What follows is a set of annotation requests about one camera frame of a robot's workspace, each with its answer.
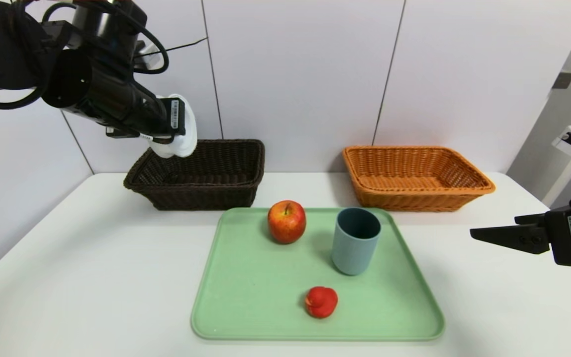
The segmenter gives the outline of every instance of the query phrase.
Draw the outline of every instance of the black robotic arm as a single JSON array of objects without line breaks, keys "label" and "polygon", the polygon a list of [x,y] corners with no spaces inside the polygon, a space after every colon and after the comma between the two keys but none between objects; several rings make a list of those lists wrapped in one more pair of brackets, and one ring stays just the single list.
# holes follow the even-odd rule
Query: black robotic arm
[{"label": "black robotic arm", "polygon": [[[145,29],[147,16],[132,0],[75,0],[72,23],[37,22],[25,12],[32,1],[0,1],[0,89],[34,88],[21,100],[0,103],[0,109],[27,106],[41,97],[111,128],[108,136],[115,138],[141,136],[170,144],[186,134],[184,101],[159,99],[133,77],[134,72],[164,72],[169,58]],[[162,67],[135,63],[143,45],[138,34],[160,50]]]}]

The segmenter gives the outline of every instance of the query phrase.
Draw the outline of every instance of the white wall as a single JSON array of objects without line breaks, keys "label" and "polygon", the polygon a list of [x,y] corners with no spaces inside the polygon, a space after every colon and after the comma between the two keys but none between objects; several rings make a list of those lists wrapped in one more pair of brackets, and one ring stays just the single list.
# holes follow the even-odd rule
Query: white wall
[{"label": "white wall", "polygon": [[[407,0],[389,72],[404,4],[141,1],[166,47],[209,40],[138,80],[186,96],[201,138],[263,140],[267,171],[344,170],[341,149],[374,141],[384,98],[375,144],[446,145],[505,172],[571,48],[571,1]],[[95,172],[125,172],[147,148],[66,117]]]},{"label": "white wall", "polygon": [[[0,91],[0,101],[27,93]],[[59,110],[38,100],[0,111],[0,258],[90,175]]]},{"label": "white wall", "polygon": [[[136,3],[148,16],[147,29],[166,48],[206,37],[200,0],[141,0]],[[69,20],[73,13],[73,10],[66,13],[68,10],[59,10],[64,20]],[[170,66],[165,73],[137,74],[136,80],[157,95],[183,95],[195,112],[198,137],[222,138],[208,42],[174,50],[169,52],[169,57]],[[65,116],[95,173],[127,172],[149,147],[140,138],[109,139],[105,129],[95,122],[70,113]]]},{"label": "white wall", "polygon": [[[571,71],[571,52],[564,69]],[[565,90],[553,90],[548,104],[521,148],[508,175],[539,199],[543,199],[570,162],[570,157],[552,146],[552,141],[571,125],[571,84]],[[561,194],[556,205],[567,203]]]},{"label": "white wall", "polygon": [[402,0],[204,0],[224,138],[258,138],[267,171],[344,170],[370,145]]},{"label": "white wall", "polygon": [[374,144],[505,172],[570,49],[571,1],[408,0]]}]

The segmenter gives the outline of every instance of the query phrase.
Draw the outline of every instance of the orange wicker basket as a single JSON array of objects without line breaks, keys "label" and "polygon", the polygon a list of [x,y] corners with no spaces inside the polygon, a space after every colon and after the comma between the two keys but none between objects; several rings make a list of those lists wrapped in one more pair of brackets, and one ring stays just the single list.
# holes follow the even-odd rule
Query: orange wicker basket
[{"label": "orange wicker basket", "polygon": [[343,150],[363,207],[453,212],[495,185],[460,153],[440,146],[350,146]]}]

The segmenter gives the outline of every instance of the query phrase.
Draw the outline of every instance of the tray rim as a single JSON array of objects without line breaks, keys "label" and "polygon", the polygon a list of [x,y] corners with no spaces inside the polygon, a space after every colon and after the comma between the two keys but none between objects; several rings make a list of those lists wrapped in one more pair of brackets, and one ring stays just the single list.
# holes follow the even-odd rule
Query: tray rim
[{"label": "tray rim", "polygon": [[[348,208],[348,207],[311,207],[311,208],[305,208],[306,213],[308,211],[315,211],[315,210],[336,210],[337,212],[339,212],[340,210],[343,210],[344,208]],[[200,285],[197,289],[197,294],[195,294],[195,301],[193,301],[193,308],[191,310],[191,328],[193,330],[193,332],[201,337],[202,339],[205,340],[211,340],[211,341],[352,341],[352,342],[357,342],[357,341],[363,341],[363,342],[427,342],[427,341],[433,341],[435,339],[438,339],[439,337],[441,337],[444,334],[444,331],[446,330],[446,317],[444,316],[444,313],[442,312],[442,308],[440,307],[437,299],[435,299],[435,295],[433,294],[433,291],[431,291],[431,287],[429,286],[428,282],[426,281],[426,279],[424,278],[424,274],[422,274],[422,271],[420,270],[420,266],[417,264],[417,262],[415,261],[415,258],[413,256],[413,254],[411,253],[411,250],[408,248],[408,245],[406,244],[406,241],[404,240],[404,237],[401,235],[398,226],[395,224],[394,218],[389,214],[389,212],[381,209],[381,208],[373,208],[373,207],[361,207],[365,210],[369,210],[371,212],[379,212],[381,214],[383,214],[385,216],[386,219],[389,220],[389,223],[392,226],[392,229],[394,229],[394,233],[395,235],[397,235],[397,237],[399,238],[399,242],[401,247],[403,248],[403,251],[406,254],[407,260],[409,262],[409,264],[415,269],[415,271],[417,271],[417,278],[419,279],[420,283],[422,284],[422,287],[424,288],[424,291],[427,295],[428,300],[431,302],[431,305],[435,308],[435,317],[438,320],[438,328],[436,329],[435,333],[433,335],[428,335],[426,337],[418,337],[418,338],[385,338],[385,337],[376,337],[376,336],[372,336],[372,337],[321,337],[321,336],[315,336],[315,337],[304,337],[304,336],[287,336],[287,337],[279,337],[279,336],[262,336],[262,337],[247,337],[247,336],[226,336],[226,337],[215,337],[213,335],[209,335],[206,334],[204,332],[201,332],[199,330],[199,328],[197,327],[197,324],[195,323],[195,313],[196,313],[196,307],[197,307],[197,303],[200,301],[200,298],[202,296],[202,294],[204,293],[204,281],[206,276],[208,275],[209,271],[211,270],[211,265],[209,264],[209,262],[211,261],[211,257],[213,257],[213,253],[215,252],[215,249],[217,247],[217,241],[218,241],[218,237],[220,234],[220,230],[221,230],[221,223],[222,223],[222,219],[224,219],[224,216],[227,214],[232,214],[233,212],[236,211],[264,211],[266,212],[266,214],[268,214],[268,210],[270,210],[270,208],[263,208],[263,207],[235,207],[235,208],[231,208],[229,210],[226,210],[222,213],[222,216],[220,216],[220,219],[217,222],[217,229],[215,230],[215,235],[213,236],[213,242],[211,244],[211,249],[209,250],[209,255],[208,258],[206,259],[206,267],[204,269],[204,273],[202,273],[202,279],[200,280]]]}]

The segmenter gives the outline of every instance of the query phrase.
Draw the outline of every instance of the white table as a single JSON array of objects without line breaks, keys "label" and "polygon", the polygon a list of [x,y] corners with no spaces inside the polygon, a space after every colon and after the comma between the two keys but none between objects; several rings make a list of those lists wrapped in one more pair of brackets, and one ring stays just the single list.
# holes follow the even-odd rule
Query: white table
[{"label": "white table", "polygon": [[[440,339],[286,343],[190,328],[221,212],[157,212],[123,174],[93,176],[0,261],[0,357],[571,356],[571,268],[469,236],[546,210],[489,177],[497,191],[458,212],[392,213],[446,316]],[[254,206],[281,199],[356,205],[346,174],[265,174]]]}]

